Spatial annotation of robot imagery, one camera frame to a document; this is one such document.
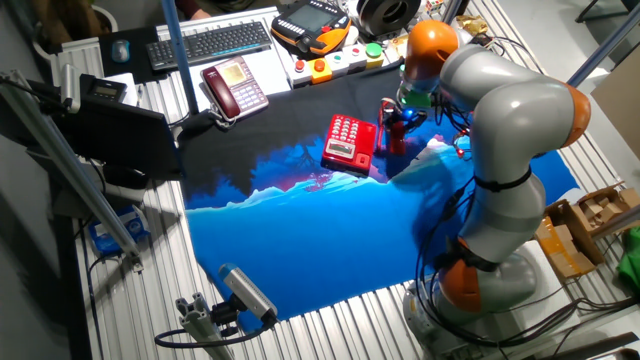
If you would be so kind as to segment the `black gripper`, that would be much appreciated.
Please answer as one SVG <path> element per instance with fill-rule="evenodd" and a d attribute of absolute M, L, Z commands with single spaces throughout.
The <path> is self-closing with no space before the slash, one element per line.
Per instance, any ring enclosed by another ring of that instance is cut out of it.
<path fill-rule="evenodd" d="M 378 113 L 378 126 L 382 130 L 390 130 L 395 122 L 399 122 L 405 128 L 405 133 L 409 134 L 428 119 L 425 111 L 398 106 L 391 98 L 382 98 Z"/>

